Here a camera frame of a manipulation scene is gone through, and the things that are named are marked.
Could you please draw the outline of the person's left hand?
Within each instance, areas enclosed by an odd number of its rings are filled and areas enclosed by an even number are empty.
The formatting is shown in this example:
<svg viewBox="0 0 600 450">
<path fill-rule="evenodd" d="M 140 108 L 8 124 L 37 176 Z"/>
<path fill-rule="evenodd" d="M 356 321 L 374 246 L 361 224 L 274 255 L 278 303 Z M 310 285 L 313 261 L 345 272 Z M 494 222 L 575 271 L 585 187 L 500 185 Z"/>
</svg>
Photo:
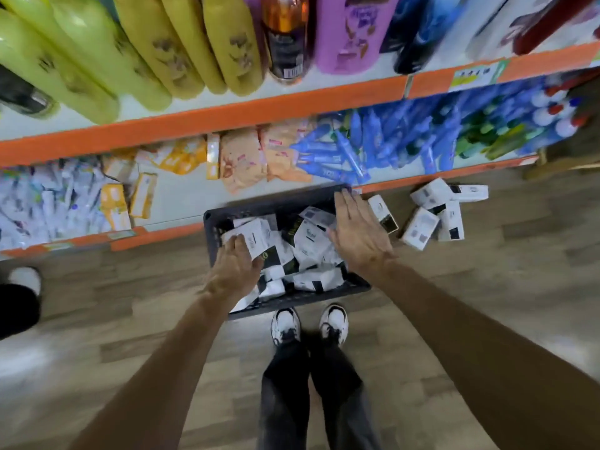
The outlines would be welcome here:
<svg viewBox="0 0 600 450">
<path fill-rule="evenodd" d="M 223 245 L 217 252 L 217 259 L 207 276 L 201 297 L 227 314 L 242 298 L 252 292 L 259 277 L 229 277 L 224 271 Z"/>
</svg>

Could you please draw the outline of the person's right hand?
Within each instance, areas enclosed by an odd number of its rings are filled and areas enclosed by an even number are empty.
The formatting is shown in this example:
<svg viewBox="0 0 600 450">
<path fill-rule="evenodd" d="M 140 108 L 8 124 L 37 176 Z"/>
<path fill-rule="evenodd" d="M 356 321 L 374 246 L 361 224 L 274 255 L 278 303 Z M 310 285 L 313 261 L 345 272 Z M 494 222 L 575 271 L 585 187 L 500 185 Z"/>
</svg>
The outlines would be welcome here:
<svg viewBox="0 0 600 450">
<path fill-rule="evenodd" d="M 372 285 L 395 255 L 386 231 L 360 194 L 342 189 L 334 193 L 336 224 L 343 251 L 337 251 L 350 272 Z"/>
</svg>

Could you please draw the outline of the white product carton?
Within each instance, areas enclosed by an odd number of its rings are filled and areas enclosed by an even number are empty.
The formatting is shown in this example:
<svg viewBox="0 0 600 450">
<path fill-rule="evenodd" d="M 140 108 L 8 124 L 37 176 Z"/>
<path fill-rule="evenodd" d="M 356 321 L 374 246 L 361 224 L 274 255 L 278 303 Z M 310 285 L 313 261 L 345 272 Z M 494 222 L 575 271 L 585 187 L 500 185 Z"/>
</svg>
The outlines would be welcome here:
<svg viewBox="0 0 600 450">
<path fill-rule="evenodd" d="M 255 218 L 237 226 L 221 236 L 224 245 L 233 236 L 244 236 L 251 259 L 261 256 L 271 246 L 271 229 L 269 223 L 262 218 Z"/>
</svg>

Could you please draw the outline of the person's right forearm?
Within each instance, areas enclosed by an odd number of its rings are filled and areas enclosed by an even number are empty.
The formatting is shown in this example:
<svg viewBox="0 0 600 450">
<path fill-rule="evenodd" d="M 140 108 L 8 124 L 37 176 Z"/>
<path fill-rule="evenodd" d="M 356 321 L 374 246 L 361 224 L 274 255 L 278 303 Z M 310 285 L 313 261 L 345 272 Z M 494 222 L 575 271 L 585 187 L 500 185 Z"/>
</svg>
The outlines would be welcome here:
<svg viewBox="0 0 600 450">
<path fill-rule="evenodd" d="M 500 450 L 600 450 L 596 380 L 394 256 L 352 269 L 407 317 Z"/>
</svg>

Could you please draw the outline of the person's left forearm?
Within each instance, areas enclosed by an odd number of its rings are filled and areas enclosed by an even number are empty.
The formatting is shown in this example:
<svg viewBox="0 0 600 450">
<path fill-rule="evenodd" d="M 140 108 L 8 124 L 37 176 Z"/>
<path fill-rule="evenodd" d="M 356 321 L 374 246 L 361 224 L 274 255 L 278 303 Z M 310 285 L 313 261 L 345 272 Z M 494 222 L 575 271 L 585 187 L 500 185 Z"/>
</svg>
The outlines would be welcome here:
<svg viewBox="0 0 600 450">
<path fill-rule="evenodd" d="M 208 353 L 238 301 L 201 292 L 69 450 L 177 450 Z"/>
</svg>

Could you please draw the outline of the pile of white boxes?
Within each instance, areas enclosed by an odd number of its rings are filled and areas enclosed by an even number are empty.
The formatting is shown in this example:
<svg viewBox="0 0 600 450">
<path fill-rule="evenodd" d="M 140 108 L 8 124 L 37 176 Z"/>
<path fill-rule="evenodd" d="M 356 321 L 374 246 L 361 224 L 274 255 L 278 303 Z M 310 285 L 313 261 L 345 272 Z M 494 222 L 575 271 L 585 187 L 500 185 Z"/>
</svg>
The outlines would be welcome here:
<svg viewBox="0 0 600 450">
<path fill-rule="evenodd" d="M 334 214 L 309 206 L 286 222 L 278 222 L 272 213 L 234 219 L 233 228 L 255 218 L 269 223 L 271 246 L 261 255 L 263 267 L 257 285 L 231 312 L 256 298 L 280 297 L 286 286 L 304 292 L 328 292 L 341 286 L 343 260 L 326 234 L 336 223 Z"/>
</svg>

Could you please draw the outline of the white box with black end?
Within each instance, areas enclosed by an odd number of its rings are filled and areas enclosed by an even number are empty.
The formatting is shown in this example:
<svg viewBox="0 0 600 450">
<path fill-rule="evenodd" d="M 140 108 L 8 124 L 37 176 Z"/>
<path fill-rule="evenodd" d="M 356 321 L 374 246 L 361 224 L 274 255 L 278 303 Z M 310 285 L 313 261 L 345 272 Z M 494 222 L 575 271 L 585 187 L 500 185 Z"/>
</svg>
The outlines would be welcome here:
<svg viewBox="0 0 600 450">
<path fill-rule="evenodd" d="M 452 191 L 451 201 L 453 202 L 473 203 L 489 198 L 489 188 L 487 185 L 452 184 L 449 188 Z"/>
<path fill-rule="evenodd" d="M 373 195 L 367 199 L 367 203 L 371 207 L 379 225 L 386 231 L 387 234 L 393 234 L 399 230 L 392 213 L 388 209 L 384 199 L 380 195 Z"/>
<path fill-rule="evenodd" d="M 450 201 L 439 207 L 440 225 L 436 232 L 439 242 L 462 241 L 465 238 L 460 202 Z"/>
<path fill-rule="evenodd" d="M 454 193 L 446 181 L 442 178 L 436 178 L 410 193 L 410 198 L 420 208 L 432 210 L 453 201 Z"/>
<path fill-rule="evenodd" d="M 439 223 L 440 219 L 436 214 L 422 207 L 417 207 L 405 225 L 400 240 L 409 247 L 423 251 Z"/>
</svg>

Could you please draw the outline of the dark grey plastic crate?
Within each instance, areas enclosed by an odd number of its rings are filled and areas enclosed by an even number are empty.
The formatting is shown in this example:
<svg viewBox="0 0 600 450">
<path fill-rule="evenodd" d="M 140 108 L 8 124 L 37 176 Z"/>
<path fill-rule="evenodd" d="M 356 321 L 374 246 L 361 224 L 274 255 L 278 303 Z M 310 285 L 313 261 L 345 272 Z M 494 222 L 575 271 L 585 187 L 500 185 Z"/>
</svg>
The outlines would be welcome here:
<svg viewBox="0 0 600 450">
<path fill-rule="evenodd" d="M 291 220 L 299 215 L 309 205 L 319 209 L 334 210 L 334 193 L 342 189 L 349 189 L 349 185 L 330 185 L 320 188 L 307 188 L 297 191 L 288 191 L 265 197 L 256 197 L 249 200 L 233 202 L 218 209 L 208 210 L 204 214 L 203 223 L 206 234 L 209 262 L 213 266 L 216 261 L 217 251 L 222 246 L 221 236 L 227 229 L 233 229 L 233 220 L 244 217 L 263 217 L 275 214 L 278 222 Z M 286 286 L 286 293 L 280 297 L 262 300 L 256 298 L 241 310 L 230 312 L 229 320 L 238 320 L 274 312 L 283 308 L 298 305 L 341 299 L 346 296 L 365 293 L 371 290 L 371 285 L 355 273 L 349 273 L 342 267 L 344 279 L 341 286 L 328 292 L 304 292 L 296 290 L 293 286 Z"/>
</svg>

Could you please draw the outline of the white shelf with orange edge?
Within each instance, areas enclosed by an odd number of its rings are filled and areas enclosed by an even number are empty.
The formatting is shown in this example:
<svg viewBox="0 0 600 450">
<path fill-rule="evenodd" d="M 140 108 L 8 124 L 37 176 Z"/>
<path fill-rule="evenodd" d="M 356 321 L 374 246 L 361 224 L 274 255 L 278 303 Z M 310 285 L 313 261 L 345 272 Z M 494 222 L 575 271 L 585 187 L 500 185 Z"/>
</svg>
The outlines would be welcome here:
<svg viewBox="0 0 600 450">
<path fill-rule="evenodd" d="M 467 159 L 459 158 L 454 162 L 454 169 L 433 175 L 422 175 L 423 166 L 420 161 L 415 161 L 400 169 L 389 167 L 375 169 L 370 172 L 371 181 L 364 185 L 357 185 L 355 189 L 358 193 L 380 193 L 387 189 L 419 185 L 432 181 L 436 177 L 448 181 L 495 169 L 526 166 L 535 163 L 536 160 L 536 155 L 519 157 L 514 153 L 509 153 L 502 158 L 488 161 L 484 155 L 478 154 Z M 140 171 L 157 173 L 158 181 L 155 187 L 150 219 L 134 220 L 131 230 L 136 232 L 136 236 L 111 241 L 107 237 L 107 234 L 112 233 L 109 232 L 66 239 L 60 242 L 72 242 L 75 244 L 72 249 L 82 249 L 83 247 L 108 243 L 112 251 L 123 251 L 197 233 L 203 228 L 203 216 L 206 211 L 221 208 L 231 202 L 286 193 L 298 189 L 325 187 L 332 184 L 331 181 L 320 177 L 314 178 L 311 183 L 288 182 L 279 179 L 273 181 L 263 180 L 232 195 L 226 191 L 222 181 L 206 180 L 202 167 L 183 177 L 175 177 L 151 167 L 140 167 Z M 34 245 L 27 249 L 0 251 L 0 262 L 59 252 L 47 252 L 42 245 Z"/>
<path fill-rule="evenodd" d="M 266 76 L 259 89 L 247 97 L 231 92 L 214 95 L 205 90 L 193 99 L 174 99 L 165 111 L 155 113 L 126 96 L 121 99 L 119 118 L 107 125 L 94 125 L 67 107 L 49 119 L 2 111 L 0 168 L 446 93 L 456 70 L 497 60 L 463 62 L 458 67 L 405 76 L 393 73 L 394 57 L 387 54 L 360 74 L 326 75 L 312 68 L 299 84 L 291 86 Z M 600 41 L 507 60 L 498 83 L 598 67 Z"/>
</svg>

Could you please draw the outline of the person's right shoe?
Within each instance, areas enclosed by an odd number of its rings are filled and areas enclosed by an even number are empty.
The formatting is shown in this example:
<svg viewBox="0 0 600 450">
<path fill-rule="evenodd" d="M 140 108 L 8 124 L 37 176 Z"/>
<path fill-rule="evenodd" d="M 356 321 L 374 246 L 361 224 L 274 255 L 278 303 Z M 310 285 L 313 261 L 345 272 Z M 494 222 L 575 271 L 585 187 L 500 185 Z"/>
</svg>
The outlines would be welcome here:
<svg viewBox="0 0 600 450">
<path fill-rule="evenodd" d="M 323 310 L 319 321 L 319 334 L 323 342 L 340 348 L 349 333 L 349 319 L 344 307 L 332 303 Z"/>
</svg>

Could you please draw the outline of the person's shoe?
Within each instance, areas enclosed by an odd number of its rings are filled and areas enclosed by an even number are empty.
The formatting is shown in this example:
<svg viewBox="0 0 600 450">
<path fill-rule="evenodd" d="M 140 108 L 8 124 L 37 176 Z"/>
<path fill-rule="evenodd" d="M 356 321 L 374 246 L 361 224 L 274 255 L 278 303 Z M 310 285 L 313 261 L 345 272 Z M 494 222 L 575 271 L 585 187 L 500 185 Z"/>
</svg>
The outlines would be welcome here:
<svg viewBox="0 0 600 450">
<path fill-rule="evenodd" d="M 278 310 L 271 321 L 271 336 L 276 348 L 301 340 L 301 321 L 294 308 Z"/>
<path fill-rule="evenodd" d="M 31 266 L 21 266 L 11 270 L 7 276 L 7 283 L 24 288 L 32 292 L 37 299 L 40 298 L 43 280 L 40 273 Z"/>
<path fill-rule="evenodd" d="M 349 319 L 344 307 L 332 303 L 323 310 L 319 321 L 319 334 L 323 342 L 340 348 L 349 333 Z"/>
</svg>

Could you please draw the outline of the person's left shoe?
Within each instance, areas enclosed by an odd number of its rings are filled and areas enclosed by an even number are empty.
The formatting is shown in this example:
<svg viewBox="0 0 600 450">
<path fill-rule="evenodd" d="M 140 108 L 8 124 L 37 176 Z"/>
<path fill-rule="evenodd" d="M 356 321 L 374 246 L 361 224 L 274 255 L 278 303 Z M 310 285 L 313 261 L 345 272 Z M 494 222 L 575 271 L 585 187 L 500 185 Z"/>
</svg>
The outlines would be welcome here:
<svg viewBox="0 0 600 450">
<path fill-rule="evenodd" d="M 271 321 L 271 336 L 276 348 L 301 340 L 301 321 L 294 308 L 278 310 Z"/>
</svg>

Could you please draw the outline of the peach packet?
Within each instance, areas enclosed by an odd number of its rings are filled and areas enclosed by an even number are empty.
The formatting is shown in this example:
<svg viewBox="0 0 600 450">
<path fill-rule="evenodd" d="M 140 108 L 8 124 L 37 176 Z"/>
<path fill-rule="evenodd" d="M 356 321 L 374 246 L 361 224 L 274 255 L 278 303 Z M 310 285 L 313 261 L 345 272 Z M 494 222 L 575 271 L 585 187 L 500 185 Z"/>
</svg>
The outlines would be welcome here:
<svg viewBox="0 0 600 450">
<path fill-rule="evenodd" d="M 290 148 L 316 128 L 311 118 L 290 119 L 259 127 L 259 139 L 266 158 L 266 180 L 311 183 L 312 176 L 295 164 L 297 151 Z"/>
<path fill-rule="evenodd" d="M 267 178 L 267 162 L 256 127 L 234 129 L 220 138 L 220 179 L 230 194 Z"/>
</svg>

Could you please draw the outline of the narrow orange and white box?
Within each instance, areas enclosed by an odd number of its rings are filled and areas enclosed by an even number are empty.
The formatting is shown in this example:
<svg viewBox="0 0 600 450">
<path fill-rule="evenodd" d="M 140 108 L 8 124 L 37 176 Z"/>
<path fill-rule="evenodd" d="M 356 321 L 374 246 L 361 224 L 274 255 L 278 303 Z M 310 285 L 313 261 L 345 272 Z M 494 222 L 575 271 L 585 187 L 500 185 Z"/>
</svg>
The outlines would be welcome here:
<svg viewBox="0 0 600 450">
<path fill-rule="evenodd" d="M 217 181 L 220 179 L 220 148 L 221 136 L 218 133 L 207 135 L 206 145 L 206 179 Z"/>
</svg>

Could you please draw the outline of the yellow packet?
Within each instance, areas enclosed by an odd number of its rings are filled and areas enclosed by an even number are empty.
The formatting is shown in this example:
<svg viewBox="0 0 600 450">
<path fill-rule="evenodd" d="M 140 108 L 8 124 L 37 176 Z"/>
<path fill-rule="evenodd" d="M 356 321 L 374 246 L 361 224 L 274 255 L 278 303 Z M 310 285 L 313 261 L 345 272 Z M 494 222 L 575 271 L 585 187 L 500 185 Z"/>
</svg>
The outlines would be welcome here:
<svg viewBox="0 0 600 450">
<path fill-rule="evenodd" d="M 186 175 L 206 163 L 208 147 L 206 135 L 180 138 L 158 145 L 150 161 L 164 171 L 177 175 Z"/>
</svg>

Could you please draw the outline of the yellow and white box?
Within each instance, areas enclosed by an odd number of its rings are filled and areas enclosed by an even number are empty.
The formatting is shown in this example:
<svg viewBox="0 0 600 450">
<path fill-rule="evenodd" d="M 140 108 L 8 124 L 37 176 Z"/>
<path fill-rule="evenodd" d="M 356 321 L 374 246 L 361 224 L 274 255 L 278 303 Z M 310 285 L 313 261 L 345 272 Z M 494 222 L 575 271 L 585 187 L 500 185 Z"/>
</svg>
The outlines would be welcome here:
<svg viewBox="0 0 600 450">
<path fill-rule="evenodd" d="M 101 169 L 105 176 L 123 184 L 133 184 L 139 176 L 138 164 L 131 157 L 104 155 Z"/>
<path fill-rule="evenodd" d="M 139 174 L 139 177 L 134 185 L 129 206 L 129 215 L 131 218 L 150 218 L 157 181 L 158 175 L 155 173 Z"/>
<path fill-rule="evenodd" d="M 102 186 L 100 210 L 112 231 L 131 230 L 131 220 L 122 184 L 108 183 Z"/>
</svg>

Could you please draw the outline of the pile of blue tubes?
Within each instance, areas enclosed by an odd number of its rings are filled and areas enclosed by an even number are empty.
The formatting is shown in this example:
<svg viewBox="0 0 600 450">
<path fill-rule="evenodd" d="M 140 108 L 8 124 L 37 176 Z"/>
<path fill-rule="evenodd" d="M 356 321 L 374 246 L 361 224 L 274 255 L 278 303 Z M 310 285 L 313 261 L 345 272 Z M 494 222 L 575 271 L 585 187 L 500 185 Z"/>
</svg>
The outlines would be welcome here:
<svg viewBox="0 0 600 450">
<path fill-rule="evenodd" d="M 535 78 L 372 105 L 319 124 L 290 148 L 298 153 L 297 167 L 335 182 L 364 184 L 371 180 L 371 170 L 400 169 L 415 161 L 421 162 L 425 174 L 446 172 L 460 158 L 455 146 L 464 118 L 480 110 L 532 111 L 533 93 L 549 86 L 546 79 Z M 504 135 L 474 156 L 494 161 L 520 150 L 520 141 L 511 137 L 521 135 L 528 140 L 523 131 Z"/>
</svg>

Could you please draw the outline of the person's left leg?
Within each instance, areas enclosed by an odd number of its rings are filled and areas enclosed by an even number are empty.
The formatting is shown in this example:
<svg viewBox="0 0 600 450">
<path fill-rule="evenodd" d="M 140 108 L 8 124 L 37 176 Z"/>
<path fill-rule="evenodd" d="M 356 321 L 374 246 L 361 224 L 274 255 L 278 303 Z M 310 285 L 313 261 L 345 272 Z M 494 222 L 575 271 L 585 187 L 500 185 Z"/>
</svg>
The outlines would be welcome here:
<svg viewBox="0 0 600 450">
<path fill-rule="evenodd" d="M 257 450 L 306 450 L 310 353 L 296 339 L 277 346 L 262 376 Z"/>
</svg>

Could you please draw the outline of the person's leg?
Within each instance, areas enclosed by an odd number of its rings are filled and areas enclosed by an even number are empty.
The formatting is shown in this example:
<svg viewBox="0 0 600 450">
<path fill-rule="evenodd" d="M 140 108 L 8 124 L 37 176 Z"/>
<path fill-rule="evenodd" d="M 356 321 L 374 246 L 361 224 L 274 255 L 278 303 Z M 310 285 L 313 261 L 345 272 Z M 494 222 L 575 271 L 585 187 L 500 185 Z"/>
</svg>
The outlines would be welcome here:
<svg viewBox="0 0 600 450">
<path fill-rule="evenodd" d="M 0 340 L 25 332 L 41 318 L 38 293 L 20 284 L 0 284 Z"/>
<path fill-rule="evenodd" d="M 350 360 L 330 339 L 317 338 L 309 349 L 330 450 L 382 450 L 364 383 Z"/>
<path fill-rule="evenodd" d="M 296 339 L 277 346 L 262 376 L 257 450 L 306 450 L 310 353 Z"/>
</svg>

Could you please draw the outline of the person's right leg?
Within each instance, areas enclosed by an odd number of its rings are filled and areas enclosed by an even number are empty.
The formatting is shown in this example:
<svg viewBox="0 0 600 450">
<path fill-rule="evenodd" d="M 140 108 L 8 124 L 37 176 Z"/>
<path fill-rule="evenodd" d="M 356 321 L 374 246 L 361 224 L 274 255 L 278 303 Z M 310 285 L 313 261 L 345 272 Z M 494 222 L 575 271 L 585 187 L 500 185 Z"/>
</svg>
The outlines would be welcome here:
<svg viewBox="0 0 600 450">
<path fill-rule="evenodd" d="M 364 383 L 350 360 L 330 339 L 317 338 L 309 349 L 330 450 L 382 450 Z"/>
</svg>

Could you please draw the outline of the group of green bottles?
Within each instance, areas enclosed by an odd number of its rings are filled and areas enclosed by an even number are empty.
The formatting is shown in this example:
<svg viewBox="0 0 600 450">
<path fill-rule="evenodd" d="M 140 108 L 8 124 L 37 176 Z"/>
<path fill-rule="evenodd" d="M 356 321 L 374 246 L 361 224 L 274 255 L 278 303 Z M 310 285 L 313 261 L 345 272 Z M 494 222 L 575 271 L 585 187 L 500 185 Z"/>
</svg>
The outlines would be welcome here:
<svg viewBox="0 0 600 450">
<path fill-rule="evenodd" d="M 486 152 L 500 137 L 521 131 L 526 133 L 526 138 L 533 138 L 545 129 L 533 120 L 533 113 L 526 108 L 509 112 L 502 110 L 499 114 L 480 110 L 465 117 L 457 138 L 455 156 L 467 159 L 480 151 Z"/>
</svg>

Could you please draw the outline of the purple bottle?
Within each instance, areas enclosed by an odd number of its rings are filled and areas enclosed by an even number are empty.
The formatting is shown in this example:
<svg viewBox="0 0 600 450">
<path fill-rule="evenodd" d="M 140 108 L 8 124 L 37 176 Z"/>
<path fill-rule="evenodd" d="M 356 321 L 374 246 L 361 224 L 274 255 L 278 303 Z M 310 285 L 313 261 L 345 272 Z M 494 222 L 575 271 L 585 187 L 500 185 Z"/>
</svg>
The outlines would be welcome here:
<svg viewBox="0 0 600 450">
<path fill-rule="evenodd" d="M 322 74 L 371 68 L 399 0 L 316 0 L 314 64 Z"/>
</svg>

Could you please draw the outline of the amber bottle with dark label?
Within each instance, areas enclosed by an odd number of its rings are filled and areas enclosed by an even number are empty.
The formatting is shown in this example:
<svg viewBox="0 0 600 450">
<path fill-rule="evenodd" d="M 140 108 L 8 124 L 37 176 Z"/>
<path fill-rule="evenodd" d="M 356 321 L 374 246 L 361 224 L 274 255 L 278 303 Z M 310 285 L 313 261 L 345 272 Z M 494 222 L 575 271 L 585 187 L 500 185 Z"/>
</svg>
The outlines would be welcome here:
<svg viewBox="0 0 600 450">
<path fill-rule="evenodd" d="M 276 81 L 293 85 L 309 68 L 310 0 L 261 0 L 268 71 Z"/>
</svg>

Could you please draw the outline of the pile of white tubes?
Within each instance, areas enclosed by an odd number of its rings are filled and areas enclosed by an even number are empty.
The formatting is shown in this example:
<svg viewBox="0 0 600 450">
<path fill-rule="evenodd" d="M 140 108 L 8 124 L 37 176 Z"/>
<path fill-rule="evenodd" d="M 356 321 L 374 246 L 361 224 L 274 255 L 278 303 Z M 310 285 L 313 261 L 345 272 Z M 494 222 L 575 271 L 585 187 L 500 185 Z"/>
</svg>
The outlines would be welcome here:
<svg viewBox="0 0 600 450">
<path fill-rule="evenodd" d="M 109 232 L 97 156 L 0 168 L 0 251 Z"/>
</svg>

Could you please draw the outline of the yellow bottle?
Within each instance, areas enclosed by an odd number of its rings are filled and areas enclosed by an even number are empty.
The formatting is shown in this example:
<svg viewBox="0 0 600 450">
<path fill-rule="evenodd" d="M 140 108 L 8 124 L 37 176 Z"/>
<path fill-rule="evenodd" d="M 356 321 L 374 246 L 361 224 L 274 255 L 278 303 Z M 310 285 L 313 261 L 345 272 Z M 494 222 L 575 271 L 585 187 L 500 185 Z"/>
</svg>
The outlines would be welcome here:
<svg viewBox="0 0 600 450">
<path fill-rule="evenodd" d="M 161 0 L 113 0 L 122 28 L 170 94 L 192 99 L 204 90 L 199 73 Z"/>
<path fill-rule="evenodd" d="M 202 0 L 207 37 L 227 87 L 246 97 L 262 85 L 263 65 L 251 11 L 244 0 Z"/>
<path fill-rule="evenodd" d="M 191 63 L 206 88 L 222 95 L 228 87 L 207 37 L 201 0 L 161 0 Z"/>
</svg>

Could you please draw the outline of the yellow and white price label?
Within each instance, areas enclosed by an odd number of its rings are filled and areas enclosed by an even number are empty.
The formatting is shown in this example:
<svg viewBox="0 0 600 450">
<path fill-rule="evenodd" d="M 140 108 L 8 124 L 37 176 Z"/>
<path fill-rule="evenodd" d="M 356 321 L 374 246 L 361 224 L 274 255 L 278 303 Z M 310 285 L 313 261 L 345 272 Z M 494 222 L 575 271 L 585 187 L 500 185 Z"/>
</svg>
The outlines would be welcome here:
<svg viewBox="0 0 600 450">
<path fill-rule="evenodd" d="M 496 84 L 508 63 L 509 60 L 504 59 L 456 70 L 447 92 L 461 92 Z"/>
</svg>

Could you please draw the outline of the dark blue bottle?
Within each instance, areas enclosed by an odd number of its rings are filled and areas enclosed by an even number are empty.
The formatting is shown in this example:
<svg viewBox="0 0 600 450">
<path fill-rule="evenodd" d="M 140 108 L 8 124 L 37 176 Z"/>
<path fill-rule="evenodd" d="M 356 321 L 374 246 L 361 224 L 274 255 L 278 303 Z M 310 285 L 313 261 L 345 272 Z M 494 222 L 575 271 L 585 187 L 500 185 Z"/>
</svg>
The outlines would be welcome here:
<svg viewBox="0 0 600 450">
<path fill-rule="evenodd" d="M 379 53 L 401 51 L 413 39 L 427 0 L 399 0 Z"/>
<path fill-rule="evenodd" d="M 420 71 L 447 34 L 461 11 L 461 0 L 425 0 L 408 44 L 399 53 L 394 71 L 409 75 Z"/>
</svg>

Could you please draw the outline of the lime green bottle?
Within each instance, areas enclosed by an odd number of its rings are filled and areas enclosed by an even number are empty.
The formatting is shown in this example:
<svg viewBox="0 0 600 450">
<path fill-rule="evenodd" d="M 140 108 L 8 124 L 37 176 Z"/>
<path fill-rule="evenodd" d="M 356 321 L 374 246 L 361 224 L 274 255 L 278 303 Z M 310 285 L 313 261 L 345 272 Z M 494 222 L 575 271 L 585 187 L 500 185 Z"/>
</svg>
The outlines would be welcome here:
<svg viewBox="0 0 600 450">
<path fill-rule="evenodd" d="M 0 0 L 116 97 L 131 95 L 152 112 L 172 96 L 98 0 Z"/>
<path fill-rule="evenodd" d="M 119 101 L 25 21 L 0 9 L 0 65 L 97 125 L 114 122 Z"/>
</svg>

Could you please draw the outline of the white bottles with red caps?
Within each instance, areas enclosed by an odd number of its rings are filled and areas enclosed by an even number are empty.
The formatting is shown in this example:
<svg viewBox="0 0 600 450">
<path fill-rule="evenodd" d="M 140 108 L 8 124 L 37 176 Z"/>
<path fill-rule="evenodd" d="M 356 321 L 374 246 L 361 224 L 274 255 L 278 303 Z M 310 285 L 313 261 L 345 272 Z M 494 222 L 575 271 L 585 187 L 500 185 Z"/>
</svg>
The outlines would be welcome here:
<svg viewBox="0 0 600 450">
<path fill-rule="evenodd" d="M 537 89 L 531 99 L 532 112 L 529 115 L 530 130 L 528 140 L 542 134 L 553 122 L 573 115 L 582 104 L 582 97 L 570 97 L 563 86 L 549 86 Z"/>
</svg>

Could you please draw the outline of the black bottle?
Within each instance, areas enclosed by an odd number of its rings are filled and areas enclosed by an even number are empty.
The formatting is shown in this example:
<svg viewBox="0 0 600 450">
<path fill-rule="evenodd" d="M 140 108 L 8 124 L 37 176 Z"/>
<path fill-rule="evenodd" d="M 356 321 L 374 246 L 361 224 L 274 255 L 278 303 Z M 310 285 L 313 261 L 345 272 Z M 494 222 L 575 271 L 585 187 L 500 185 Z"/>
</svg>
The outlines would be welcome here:
<svg viewBox="0 0 600 450">
<path fill-rule="evenodd" d="M 17 74 L 0 65 L 0 104 L 36 119 L 47 119 L 59 109 L 59 103 Z"/>
</svg>

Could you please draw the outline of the white bottle with picture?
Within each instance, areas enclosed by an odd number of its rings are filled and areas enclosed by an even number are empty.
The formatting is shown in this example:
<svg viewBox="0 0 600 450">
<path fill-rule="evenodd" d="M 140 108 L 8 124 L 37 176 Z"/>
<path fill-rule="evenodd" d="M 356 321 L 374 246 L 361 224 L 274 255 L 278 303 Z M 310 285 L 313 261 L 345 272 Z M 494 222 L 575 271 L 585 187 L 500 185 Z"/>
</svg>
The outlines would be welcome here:
<svg viewBox="0 0 600 450">
<path fill-rule="evenodd" d="M 555 0 L 505 0 L 476 32 L 466 47 L 470 61 L 493 60 L 513 55 L 513 42 L 536 23 L 536 18 Z"/>
</svg>

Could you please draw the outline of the red bottle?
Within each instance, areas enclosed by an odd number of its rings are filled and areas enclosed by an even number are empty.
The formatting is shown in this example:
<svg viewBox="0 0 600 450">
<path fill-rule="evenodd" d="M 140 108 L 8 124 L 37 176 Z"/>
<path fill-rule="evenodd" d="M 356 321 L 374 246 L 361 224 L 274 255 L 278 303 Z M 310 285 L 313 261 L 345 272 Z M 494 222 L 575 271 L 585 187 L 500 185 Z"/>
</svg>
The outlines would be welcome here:
<svg viewBox="0 0 600 450">
<path fill-rule="evenodd" d="M 537 13 L 513 41 L 514 55 L 521 56 L 534 51 L 540 44 L 571 21 L 596 0 L 552 0 Z"/>
</svg>

